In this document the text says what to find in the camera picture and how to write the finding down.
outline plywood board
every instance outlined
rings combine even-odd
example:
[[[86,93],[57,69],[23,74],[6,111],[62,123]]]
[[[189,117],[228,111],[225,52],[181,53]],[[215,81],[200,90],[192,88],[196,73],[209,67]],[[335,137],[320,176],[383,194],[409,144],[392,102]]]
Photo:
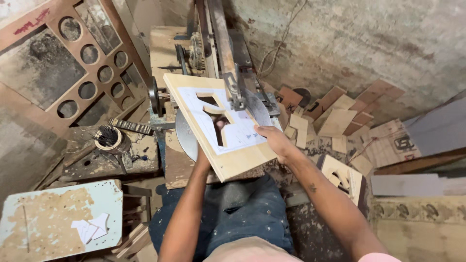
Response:
[[[331,109],[345,109],[348,110],[352,105],[356,103],[355,100],[351,99],[347,95],[341,95],[335,103],[333,103],[318,119],[313,123],[315,130],[320,130],[323,123],[327,120],[330,115]]]
[[[306,140],[308,135],[308,121],[295,114],[291,115],[290,127],[296,128],[298,135],[296,138],[296,146],[301,149],[306,149]]]
[[[399,119],[369,130],[361,139],[375,168],[422,156]]]
[[[321,167],[321,171],[322,171],[323,175],[329,180],[330,179],[335,180],[333,178],[334,177],[333,173],[335,173],[339,177],[345,178],[347,183],[348,183],[348,180],[349,180],[349,172],[353,173],[353,177],[355,179],[355,188],[354,188],[355,197],[353,199],[351,199],[351,201],[353,201],[353,203],[356,206],[358,206],[358,204],[359,204],[359,195],[360,195],[360,192],[361,192],[361,181],[363,179],[363,175],[360,172],[352,169],[351,167],[343,164],[342,162],[336,160],[335,158],[333,158],[333,157],[331,157],[329,155],[326,155],[324,157],[322,167]]]
[[[116,246],[122,236],[120,188],[112,179],[8,196],[0,220],[2,261],[49,261]],[[109,214],[108,234],[83,244],[72,221],[102,213]]]
[[[302,95],[294,92],[293,90],[282,87],[276,97],[277,101],[285,105],[287,111],[294,112],[299,102],[302,100]]]
[[[220,181],[223,182],[277,157],[267,140],[254,131],[253,126],[256,122],[248,111],[231,110],[226,102],[225,82],[222,79],[165,74],[164,80]],[[196,92],[214,93],[219,106],[216,110],[233,120],[222,129],[222,138],[227,139],[226,147],[215,144],[216,137],[212,137],[215,130],[210,117],[206,113],[194,115],[194,112],[202,112],[206,106],[213,107],[203,102],[205,106],[198,108],[202,103],[196,97]]]
[[[359,152],[357,151],[354,155],[357,157],[351,159],[350,164],[359,172],[361,172],[363,176],[367,176],[373,168],[372,163],[363,155],[359,155]]]
[[[322,137],[341,136],[356,114],[357,111],[354,110],[332,109],[317,135]]]
[[[317,119],[320,117],[320,115],[328,110],[333,103],[337,101],[338,98],[340,98],[342,95],[345,95],[347,93],[346,90],[334,86],[327,94],[325,94],[321,99],[318,99],[318,105],[316,106],[315,109],[312,107],[312,113],[309,111],[305,112],[305,115],[308,115],[312,117],[313,119]]]
[[[358,124],[367,124],[369,121],[373,120],[374,119],[374,116],[366,113],[366,112],[361,112],[360,114],[357,114],[354,119],[353,119],[353,122],[356,122]]]
[[[360,128],[362,128],[364,125],[360,123],[356,123],[354,121],[351,121],[351,123],[348,125],[348,127],[345,129],[345,132],[343,132],[343,135],[345,136],[351,136],[354,132],[358,131]]]
[[[346,154],[346,136],[333,137],[332,150]]]
[[[375,196],[429,197],[443,195],[443,183],[437,174],[371,176]]]

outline concrete wall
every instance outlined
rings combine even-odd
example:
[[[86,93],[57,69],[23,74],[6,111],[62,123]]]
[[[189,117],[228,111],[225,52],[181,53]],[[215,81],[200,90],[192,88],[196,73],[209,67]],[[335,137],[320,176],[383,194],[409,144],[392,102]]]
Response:
[[[296,1],[223,2],[227,21],[243,31],[258,68],[279,44]],[[185,0],[161,3],[185,6]],[[166,25],[180,24],[176,16],[165,18]],[[466,2],[460,0],[309,0],[263,80],[275,88],[306,87],[315,97],[338,85],[355,98],[383,77],[406,94],[383,101],[376,122],[408,119],[466,89],[465,24]]]

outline wooden frame with circular holes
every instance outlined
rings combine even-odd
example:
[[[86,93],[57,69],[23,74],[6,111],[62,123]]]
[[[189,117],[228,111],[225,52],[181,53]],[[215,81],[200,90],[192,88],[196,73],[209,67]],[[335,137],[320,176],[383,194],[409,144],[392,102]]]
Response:
[[[136,66],[146,87],[151,86],[150,76],[142,63],[141,58],[137,54],[130,36],[124,28],[123,22],[121,21],[117,10],[113,6],[112,1],[100,0],[100,4],[107,14],[121,42],[107,55],[104,54],[89,29],[85,26],[78,12],[74,9],[73,5],[78,2],[79,0],[49,0],[0,29],[0,35],[2,35],[0,39],[0,51],[2,51],[22,37],[31,33],[33,30],[37,29],[39,26],[46,24],[73,55],[73,57],[79,62],[79,64],[86,70],[86,74],[78,82],[69,88],[52,105],[45,109],[45,112],[49,114],[47,117],[47,123],[50,124],[50,121],[53,121],[54,124],[52,126],[70,126],[102,93],[107,94],[113,102],[123,110],[123,100],[127,97],[134,98],[134,95],[120,75],[132,64]],[[81,35],[77,40],[68,41],[60,33],[60,21],[64,17],[71,17],[79,23],[81,27]],[[85,45],[89,44],[93,45],[99,54],[97,61],[92,64],[86,64],[81,58],[81,49]],[[123,51],[126,54],[126,63],[122,67],[117,67],[115,65],[115,55],[120,51]],[[112,70],[112,78],[105,83],[100,82],[97,76],[99,69],[103,66],[108,66]],[[79,87],[85,82],[91,82],[96,87],[96,92],[92,98],[83,99],[78,94]],[[123,85],[123,93],[119,97],[113,97],[111,94],[111,88],[116,83],[121,83]],[[61,118],[57,114],[57,109],[61,103],[67,100],[76,102],[77,111],[70,118]],[[33,104],[29,107],[29,111],[31,110],[44,111]],[[40,123],[40,121],[42,121],[41,119],[35,119],[34,121],[38,122],[38,124],[44,124]]]

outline scroll saw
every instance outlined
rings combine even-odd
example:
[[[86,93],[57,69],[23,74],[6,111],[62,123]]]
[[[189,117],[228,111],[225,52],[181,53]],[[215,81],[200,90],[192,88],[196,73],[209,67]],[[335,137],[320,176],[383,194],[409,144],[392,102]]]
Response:
[[[232,109],[248,109],[259,125],[277,125],[277,116],[280,114],[278,103],[272,93],[264,91],[253,72],[252,60],[241,32],[226,28],[221,0],[196,0],[192,11],[198,16],[197,31],[194,31],[192,14],[188,16],[192,20],[188,19],[187,34],[176,35],[174,38],[191,41],[189,50],[175,44],[177,61],[180,64],[177,69],[182,69],[183,74],[189,75],[188,65],[190,69],[205,70],[206,77],[224,79],[226,96]],[[153,87],[149,89],[151,125],[157,126],[163,117],[163,103],[160,99],[170,98],[170,94],[159,93],[154,77]],[[181,147],[195,161],[197,140],[181,110],[176,113],[175,130]]]

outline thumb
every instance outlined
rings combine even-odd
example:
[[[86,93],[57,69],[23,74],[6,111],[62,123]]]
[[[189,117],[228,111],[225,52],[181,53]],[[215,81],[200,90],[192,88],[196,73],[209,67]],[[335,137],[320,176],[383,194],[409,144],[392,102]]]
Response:
[[[267,130],[267,129],[265,129],[265,128],[261,127],[261,126],[258,126],[256,124],[254,125],[254,130],[256,130],[256,132],[259,135],[263,136],[263,137],[267,137],[267,135],[270,133],[270,130]]]

